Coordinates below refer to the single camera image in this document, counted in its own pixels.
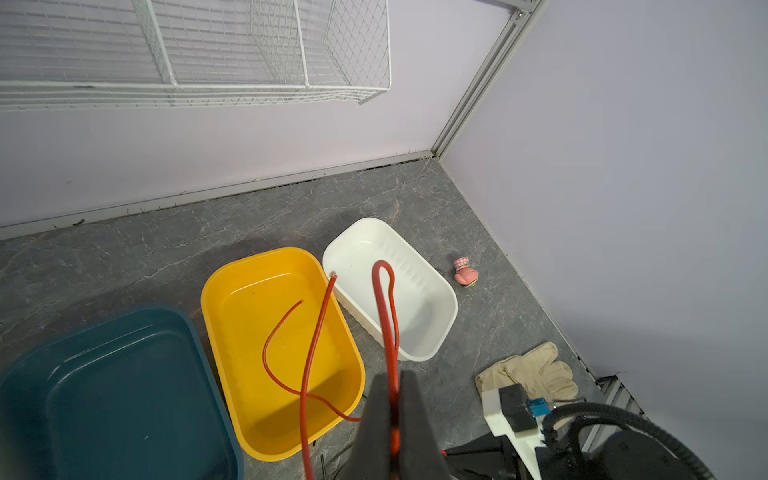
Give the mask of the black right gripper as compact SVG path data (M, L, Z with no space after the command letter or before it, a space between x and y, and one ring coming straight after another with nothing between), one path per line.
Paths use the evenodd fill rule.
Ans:
M453 478L464 480L531 479L506 436L486 434L443 452Z

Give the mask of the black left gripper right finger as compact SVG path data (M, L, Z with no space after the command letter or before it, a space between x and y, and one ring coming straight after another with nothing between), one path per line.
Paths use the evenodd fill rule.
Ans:
M400 374L398 397L400 446L397 454L399 479L445 479L450 472L438 447L427 417L417 376L413 371Z

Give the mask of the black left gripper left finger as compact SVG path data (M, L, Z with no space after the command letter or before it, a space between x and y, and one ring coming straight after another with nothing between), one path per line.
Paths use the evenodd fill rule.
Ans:
M395 407L387 374L372 380L351 453L341 470L344 480L385 480L393 475L392 432Z

